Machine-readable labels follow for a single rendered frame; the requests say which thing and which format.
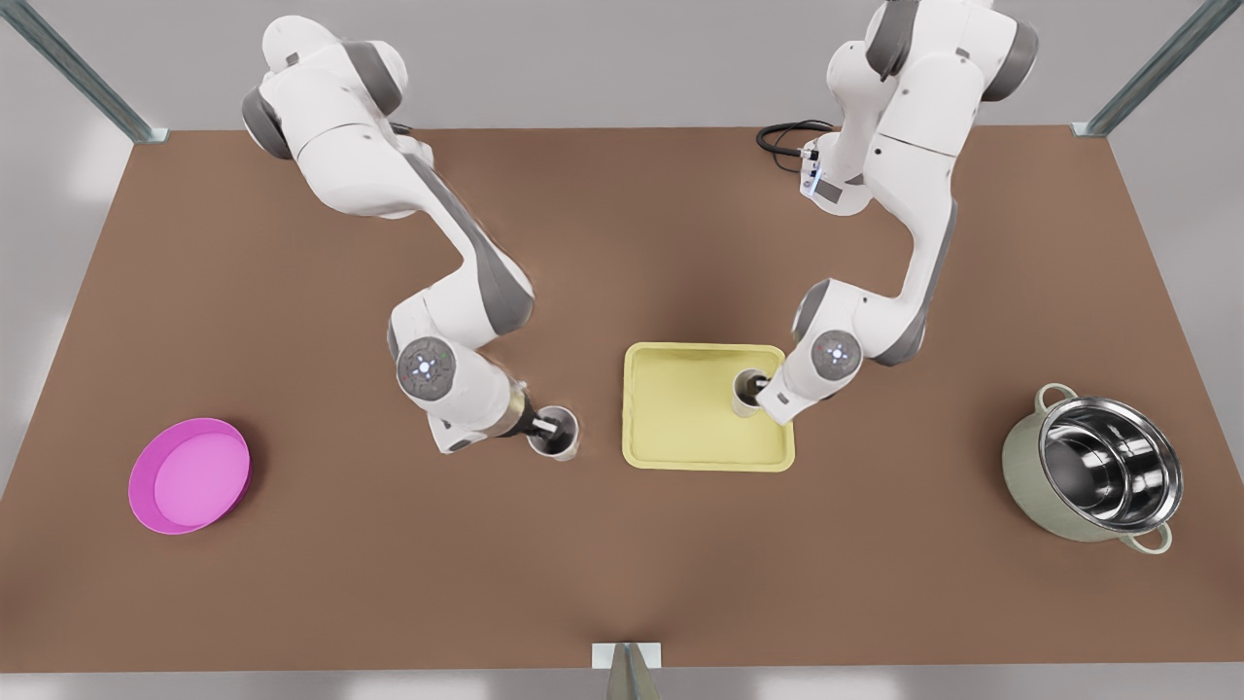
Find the white IKEA cup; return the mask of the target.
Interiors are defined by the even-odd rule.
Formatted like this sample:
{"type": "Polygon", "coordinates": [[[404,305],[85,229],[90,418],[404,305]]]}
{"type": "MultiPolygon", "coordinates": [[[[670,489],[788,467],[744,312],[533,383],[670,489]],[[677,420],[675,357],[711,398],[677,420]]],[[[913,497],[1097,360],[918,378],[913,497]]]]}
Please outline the white IKEA cup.
{"type": "Polygon", "coordinates": [[[531,444],[529,446],[532,448],[534,453],[545,458],[554,458],[557,461],[572,460],[578,449],[578,420],[577,417],[573,417],[573,412],[559,407],[559,404],[551,404],[551,407],[537,409],[537,415],[561,421],[564,431],[559,433],[555,441],[550,441],[545,448],[532,448],[531,444]]]}
{"type": "Polygon", "coordinates": [[[754,417],[761,409],[759,402],[750,402],[749,399],[749,377],[756,375],[756,373],[764,372],[759,371],[759,368],[746,368],[746,371],[741,371],[734,377],[731,384],[731,408],[736,417],[754,417]]]}

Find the yellow rectangular tray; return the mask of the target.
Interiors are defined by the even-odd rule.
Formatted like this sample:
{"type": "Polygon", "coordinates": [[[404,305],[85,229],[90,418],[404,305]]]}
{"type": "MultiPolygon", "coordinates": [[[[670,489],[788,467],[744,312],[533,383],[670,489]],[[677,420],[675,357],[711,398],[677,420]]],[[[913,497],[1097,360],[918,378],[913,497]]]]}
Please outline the yellow rectangular tray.
{"type": "Polygon", "coordinates": [[[637,342],[624,354],[622,453],[637,469],[782,472],[795,460],[794,426],[760,409],[735,412],[735,377],[773,375],[773,344],[637,342]]]}

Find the pink round bowl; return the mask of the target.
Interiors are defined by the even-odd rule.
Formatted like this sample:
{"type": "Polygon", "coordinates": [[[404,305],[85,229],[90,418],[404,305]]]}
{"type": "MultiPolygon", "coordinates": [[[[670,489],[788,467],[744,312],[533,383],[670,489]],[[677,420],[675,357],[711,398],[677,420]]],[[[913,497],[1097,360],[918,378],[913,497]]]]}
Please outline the pink round bowl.
{"type": "Polygon", "coordinates": [[[127,499],[143,527],[187,535],[231,513],[253,482],[253,453],[234,425],[199,417],[167,426],[142,449],[127,499]]]}

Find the green pot with steel inside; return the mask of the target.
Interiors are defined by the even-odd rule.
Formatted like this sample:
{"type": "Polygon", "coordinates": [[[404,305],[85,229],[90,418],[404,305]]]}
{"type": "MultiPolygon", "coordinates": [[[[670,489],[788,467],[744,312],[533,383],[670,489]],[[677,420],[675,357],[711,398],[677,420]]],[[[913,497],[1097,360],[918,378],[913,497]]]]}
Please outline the green pot with steel inside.
{"type": "Polygon", "coordinates": [[[1123,402],[1041,385],[1006,434],[1001,472],[1023,513],[1057,537],[1142,555],[1173,545],[1186,475],[1164,433],[1123,402]]]}

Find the silver frame post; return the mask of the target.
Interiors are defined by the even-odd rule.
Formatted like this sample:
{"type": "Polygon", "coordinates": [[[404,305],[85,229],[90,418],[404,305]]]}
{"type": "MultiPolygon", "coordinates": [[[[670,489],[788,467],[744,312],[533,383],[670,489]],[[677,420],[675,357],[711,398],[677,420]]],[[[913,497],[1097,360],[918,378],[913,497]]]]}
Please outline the silver frame post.
{"type": "Polygon", "coordinates": [[[662,700],[651,674],[662,668],[661,643],[593,643],[591,652],[591,668],[610,671],[605,700],[662,700]]]}
{"type": "Polygon", "coordinates": [[[1091,119],[1070,124],[1072,133],[1077,138],[1108,137],[1243,6],[1244,0],[1203,0],[1091,119]]]}
{"type": "Polygon", "coordinates": [[[152,127],[142,116],[107,85],[102,76],[80,57],[67,41],[27,2],[27,0],[0,0],[0,17],[17,32],[35,52],[80,90],[85,98],[136,145],[160,145],[167,142],[167,128],[152,127]]]}

